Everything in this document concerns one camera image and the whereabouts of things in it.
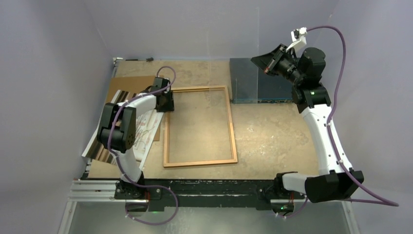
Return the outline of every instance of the wooden table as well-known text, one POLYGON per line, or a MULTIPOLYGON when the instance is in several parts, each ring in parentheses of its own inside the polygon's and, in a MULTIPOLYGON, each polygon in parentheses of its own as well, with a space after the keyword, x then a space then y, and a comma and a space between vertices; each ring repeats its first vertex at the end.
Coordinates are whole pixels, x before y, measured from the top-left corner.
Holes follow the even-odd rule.
MULTIPOLYGON (((149 76, 161 66, 176 70, 174 87, 226 85, 231 97, 229 61, 123 61, 117 78, 149 76)), ((173 77, 165 69, 161 73, 173 77)), ((318 175, 318 163, 310 132, 295 104, 231 104, 238 163, 180 168, 163 168, 163 123, 161 137, 152 144, 144 166, 146 178, 273 179, 276 173, 298 171, 318 175)), ((211 131, 212 122, 198 122, 211 131)), ((185 150, 191 145, 179 145, 185 150)), ((91 173, 110 177, 117 168, 93 162, 91 173)))

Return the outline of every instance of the wooden frame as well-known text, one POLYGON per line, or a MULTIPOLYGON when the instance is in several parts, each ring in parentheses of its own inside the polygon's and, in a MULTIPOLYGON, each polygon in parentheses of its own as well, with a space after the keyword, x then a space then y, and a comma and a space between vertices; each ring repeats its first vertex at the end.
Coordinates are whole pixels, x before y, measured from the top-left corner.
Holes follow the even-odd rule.
POLYGON ((174 93, 186 93, 186 92, 202 92, 202 91, 216 91, 223 90, 225 93, 226 100, 226 111, 228 117, 228 131, 229 139, 231 144, 231 154, 232 159, 222 159, 222 160, 207 160, 207 161, 196 161, 196 162, 169 162, 169 124, 170 124, 170 113, 165 113, 165 137, 164 137, 164 167, 186 167, 186 166, 200 166, 200 165, 211 165, 211 164, 226 164, 226 163, 237 163, 237 149, 235 147, 235 136, 234 127, 232 125, 232 115, 231 107, 229 105, 229 94, 228 88, 225 85, 217 86, 197 86, 197 87, 185 87, 185 88, 172 88, 174 93))

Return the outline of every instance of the floor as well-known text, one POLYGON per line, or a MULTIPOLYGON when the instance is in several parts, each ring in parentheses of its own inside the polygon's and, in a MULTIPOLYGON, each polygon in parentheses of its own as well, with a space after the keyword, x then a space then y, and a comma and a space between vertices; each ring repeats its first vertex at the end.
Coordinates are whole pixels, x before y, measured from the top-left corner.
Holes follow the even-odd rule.
MULTIPOLYGON (((174 87, 226 85, 231 97, 228 61, 123 61, 119 65, 116 76, 154 75, 161 66, 166 65, 176 70, 177 79, 174 87)), ((172 72, 166 69, 161 74, 164 77, 172 77, 172 72)), ((318 161, 310 132, 294 104, 231 104, 231 112, 238 163, 165 169, 163 167, 164 131, 161 123, 160 140, 153 142, 145 162, 145 177, 273 179, 276 173, 289 171, 318 175, 318 161)), ((221 131, 222 125, 216 121, 190 120, 176 123, 175 131, 180 129, 188 131, 187 125, 191 122, 192 132, 197 129, 197 126, 208 132, 210 137, 204 136, 202 145, 209 145, 209 147, 199 149, 200 144, 191 144, 190 137, 186 137, 186 141, 184 139, 174 145, 174 150, 192 153, 182 154, 181 158, 175 154, 174 160, 188 161, 188 155, 192 161, 208 160, 205 159, 208 148, 212 148, 211 145, 217 142, 216 138, 224 137, 226 133, 221 131), (203 151, 202 154, 194 153, 200 150, 203 151)), ((221 159, 228 158, 230 155, 222 153, 221 159)))

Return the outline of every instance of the white wall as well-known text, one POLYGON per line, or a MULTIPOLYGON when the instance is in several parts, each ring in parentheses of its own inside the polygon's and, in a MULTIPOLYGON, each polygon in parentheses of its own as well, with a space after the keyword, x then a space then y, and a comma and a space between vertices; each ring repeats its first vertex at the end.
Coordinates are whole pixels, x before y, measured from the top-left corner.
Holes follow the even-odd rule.
POLYGON ((81 0, 0 1, 1 233, 56 233, 111 56, 81 0))
MULTIPOLYGON (((354 204, 362 233, 411 233, 413 198, 413 44, 409 0, 341 0, 328 24, 347 43, 347 61, 338 93, 335 124, 364 184, 399 202, 391 208, 354 204)), ((333 97, 341 65, 338 35, 323 29, 315 46, 327 58, 323 84, 333 97)), ((355 198, 369 198, 357 191, 355 198)))
POLYGON ((338 0, 85 2, 114 57, 227 59, 291 43, 293 29, 325 23, 338 0))

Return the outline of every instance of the wall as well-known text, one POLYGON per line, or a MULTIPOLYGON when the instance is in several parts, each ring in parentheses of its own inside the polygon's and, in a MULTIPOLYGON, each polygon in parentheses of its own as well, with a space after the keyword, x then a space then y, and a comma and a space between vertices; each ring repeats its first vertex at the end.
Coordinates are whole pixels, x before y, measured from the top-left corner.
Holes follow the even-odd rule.
POLYGON ((1 233, 56 233, 111 56, 81 0, 0 2, 1 233))
MULTIPOLYGON (((402 207, 354 204, 362 233, 410 233, 413 198, 413 36, 408 0, 341 0, 328 24, 347 43, 347 61, 334 117, 340 140, 364 184, 402 207)), ((327 54, 323 84, 333 97, 341 65, 337 34, 323 29, 315 46, 327 54)), ((369 198, 358 191, 355 198, 369 198)))
POLYGON ((227 59, 291 43, 293 29, 325 23, 338 0, 85 2, 114 57, 227 59))

